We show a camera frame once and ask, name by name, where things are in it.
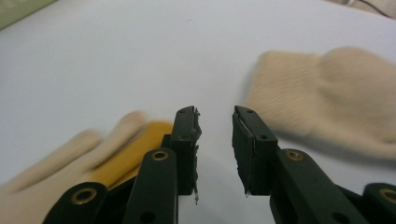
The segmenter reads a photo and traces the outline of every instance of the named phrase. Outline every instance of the thin wire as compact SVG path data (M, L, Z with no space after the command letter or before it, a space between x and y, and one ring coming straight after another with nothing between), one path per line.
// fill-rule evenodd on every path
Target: thin wire
M371 8L374 9L376 12L378 12L379 14L381 14L381 15L383 15L383 16L385 16L385 17L388 17L388 18L391 18L391 19L392 19L391 16L387 15L385 12L383 12L381 9L379 9L379 8L376 7L375 5L369 3L369 2L367 2L367 1L365 1L365 0L357 0L357 1L366 4L367 6L371 7Z

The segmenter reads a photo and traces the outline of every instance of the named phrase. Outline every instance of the screw hole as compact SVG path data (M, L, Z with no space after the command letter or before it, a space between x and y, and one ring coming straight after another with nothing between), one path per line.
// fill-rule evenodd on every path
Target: screw hole
M396 204L396 191L392 189L381 189L379 191L386 200L390 203Z
M97 193L96 189L93 188L80 189L79 191L73 194L71 201L73 204L88 203L96 196L96 193Z
M335 221L337 221L338 223L341 223L341 224L349 223L349 218L346 215L339 213L339 212L333 213L332 218L334 218Z
M301 154L298 151L287 151L286 152L286 156L289 157L289 159L293 160L293 161L302 161L304 159L303 154Z
M168 158L168 153L165 151L157 151L151 155L151 158L155 161L163 161Z
M141 223L151 223L155 220L155 214L152 212L145 212L140 216Z

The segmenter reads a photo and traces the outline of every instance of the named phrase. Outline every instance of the black plastic part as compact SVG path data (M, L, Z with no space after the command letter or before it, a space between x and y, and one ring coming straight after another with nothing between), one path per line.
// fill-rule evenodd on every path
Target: black plastic part
M396 187L390 184L374 183L365 187L362 199L367 206L368 218L372 223L396 223Z
M196 142L201 136L199 115L194 106L185 107L176 113L169 145L177 154L178 195L191 195L196 189L198 179Z
M297 223L368 223L306 153L284 149L276 157L276 175L297 214Z
M237 105L233 113L233 151L246 194L271 193L271 163L278 150L276 137L256 112Z
M118 224L122 222L135 180L135 177L131 178L107 193L105 204L98 211L99 216L95 224Z
M47 214L44 224L93 224L106 199L107 188L86 182L74 186L62 195Z
M349 201L359 210L359 212L370 222L373 222L370 217L373 216L373 209L371 208L373 204L367 204L361 195L350 191L349 189L344 189L343 187L337 186L340 191L349 199Z
M277 178L274 178L270 206L276 224L297 223L297 214L294 211L288 194L283 189L282 183Z
M148 152L134 183L122 224L177 223L177 155L168 148Z
M171 148L171 134L165 134L163 136L163 141L161 142L161 147Z

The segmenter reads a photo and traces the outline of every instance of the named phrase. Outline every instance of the yellow object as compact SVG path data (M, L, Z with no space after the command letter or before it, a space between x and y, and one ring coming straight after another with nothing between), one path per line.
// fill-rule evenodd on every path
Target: yellow object
M55 0L0 0L0 30L53 2Z
M130 145L97 167L92 172L92 180L114 188L136 175L143 156L150 150L160 147L163 135L171 132L172 124L169 122L150 122Z

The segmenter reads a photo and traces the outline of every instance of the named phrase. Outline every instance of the cotton glove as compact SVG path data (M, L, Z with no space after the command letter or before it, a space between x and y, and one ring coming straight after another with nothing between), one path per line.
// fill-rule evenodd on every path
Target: cotton glove
M0 223L41 224L51 207L71 187L100 182L109 188L137 173L143 155L161 145L172 124L152 121L145 127L142 112L126 115L101 142L88 130L0 188Z
M275 131L396 160L396 65L366 50L264 53L246 106Z

